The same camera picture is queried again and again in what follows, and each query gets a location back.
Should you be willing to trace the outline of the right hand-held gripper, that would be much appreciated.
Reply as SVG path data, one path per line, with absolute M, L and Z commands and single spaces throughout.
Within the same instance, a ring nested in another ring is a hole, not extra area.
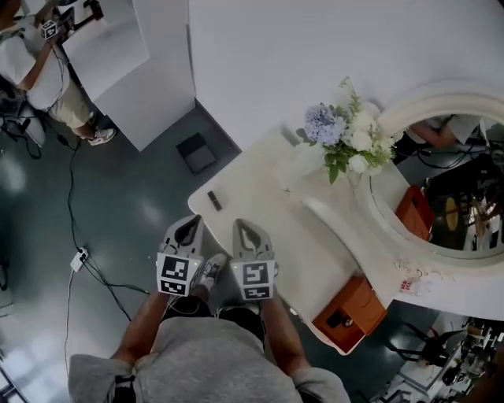
M 244 301 L 271 299 L 278 266 L 269 234 L 249 220 L 232 226 L 232 274 Z

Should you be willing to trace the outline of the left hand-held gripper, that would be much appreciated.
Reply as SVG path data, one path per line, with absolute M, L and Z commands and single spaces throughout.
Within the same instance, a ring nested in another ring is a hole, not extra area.
M 204 220 L 190 215 L 176 221 L 165 233 L 157 253 L 157 290 L 188 296 L 200 276 Z

